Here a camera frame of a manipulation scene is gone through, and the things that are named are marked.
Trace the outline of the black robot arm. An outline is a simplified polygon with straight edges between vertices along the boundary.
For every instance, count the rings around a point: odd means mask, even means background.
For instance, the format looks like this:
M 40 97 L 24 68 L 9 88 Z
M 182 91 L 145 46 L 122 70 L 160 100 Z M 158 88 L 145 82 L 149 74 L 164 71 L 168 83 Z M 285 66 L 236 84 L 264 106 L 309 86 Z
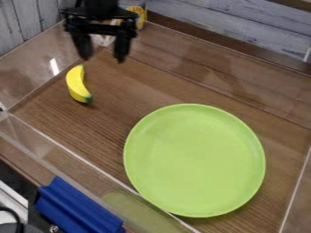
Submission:
M 93 56 L 92 35 L 114 37 L 113 56 L 125 62 L 130 40 L 137 36 L 137 14 L 118 5 L 118 0 L 76 0 L 73 7 L 61 9 L 64 31 L 69 34 L 77 54 L 89 60 Z

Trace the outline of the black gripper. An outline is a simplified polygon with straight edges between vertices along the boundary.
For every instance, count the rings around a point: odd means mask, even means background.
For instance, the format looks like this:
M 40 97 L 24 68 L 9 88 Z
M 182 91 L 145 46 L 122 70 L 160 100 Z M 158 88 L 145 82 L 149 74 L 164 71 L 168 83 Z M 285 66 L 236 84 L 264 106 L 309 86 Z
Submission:
M 137 35 L 137 14 L 120 8 L 70 7 L 61 10 L 64 31 L 69 33 L 78 56 L 89 60 L 93 44 L 89 35 L 114 36 L 114 59 L 125 62 L 130 39 Z

